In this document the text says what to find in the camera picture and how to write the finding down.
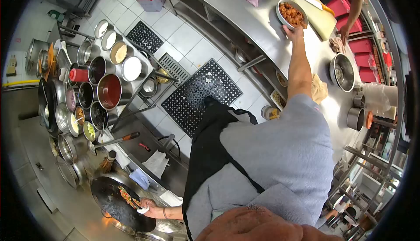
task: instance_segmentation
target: brush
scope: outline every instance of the brush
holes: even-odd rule
[[[99,169],[101,169],[103,173],[110,172],[115,157],[117,157],[117,153],[115,151],[109,151],[104,160],[99,164]]]

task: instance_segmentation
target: hand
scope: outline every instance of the hand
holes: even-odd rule
[[[346,24],[340,28],[338,34],[341,34],[341,41],[343,41],[343,46],[346,45],[346,40],[349,36],[350,27]]]
[[[298,39],[303,39],[303,27],[302,26],[297,26],[294,31],[291,31],[287,28],[286,25],[283,25],[283,30],[286,32],[287,38],[291,42],[295,42]]]
[[[161,218],[163,216],[163,208],[158,207],[156,202],[149,198],[142,198],[140,200],[140,207],[149,206],[149,211],[145,212],[144,215],[152,218]]]

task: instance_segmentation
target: yellow pipe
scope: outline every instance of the yellow pipe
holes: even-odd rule
[[[11,85],[18,85],[18,84],[30,84],[30,83],[39,83],[39,80],[28,80],[28,81],[14,81],[3,84],[3,87],[11,86]]]

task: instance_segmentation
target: black apron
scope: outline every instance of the black apron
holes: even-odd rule
[[[203,120],[200,122],[192,139],[189,169],[182,204],[182,214],[190,240],[192,240],[192,237],[188,228],[186,211],[191,198],[195,195],[204,181],[221,170],[224,165],[232,163],[239,172],[248,178],[249,182],[255,187],[259,194],[264,191],[259,184],[249,177],[244,168],[228,154],[220,142],[219,137],[222,130],[226,128],[229,123],[238,121],[238,119],[230,114],[228,110],[233,110],[237,115],[248,113],[250,122],[252,124],[257,123],[255,116],[250,112],[242,109],[235,110],[232,107],[220,103],[215,103],[208,107],[204,113]]]

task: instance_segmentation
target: fried chicken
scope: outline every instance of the fried chicken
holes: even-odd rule
[[[289,3],[281,3],[278,6],[278,9],[283,16],[283,18],[293,27],[301,25],[303,28],[307,28],[307,25],[303,21],[302,12],[298,11]]]

